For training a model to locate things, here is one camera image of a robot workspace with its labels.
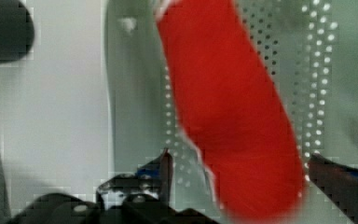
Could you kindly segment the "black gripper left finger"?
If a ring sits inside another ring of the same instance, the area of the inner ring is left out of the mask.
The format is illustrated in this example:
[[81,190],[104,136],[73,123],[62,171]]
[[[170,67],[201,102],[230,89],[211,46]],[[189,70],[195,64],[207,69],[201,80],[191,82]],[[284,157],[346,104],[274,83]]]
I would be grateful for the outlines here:
[[172,171],[172,156],[164,149],[136,172],[102,183],[94,203],[50,193],[6,224],[218,224],[192,208],[177,211],[169,206]]

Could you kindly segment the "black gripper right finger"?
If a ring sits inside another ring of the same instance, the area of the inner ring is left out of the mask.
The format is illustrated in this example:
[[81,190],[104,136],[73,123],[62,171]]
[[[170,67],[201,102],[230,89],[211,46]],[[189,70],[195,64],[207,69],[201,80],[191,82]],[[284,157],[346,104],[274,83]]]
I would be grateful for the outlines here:
[[354,224],[358,224],[358,169],[312,154],[310,181]]

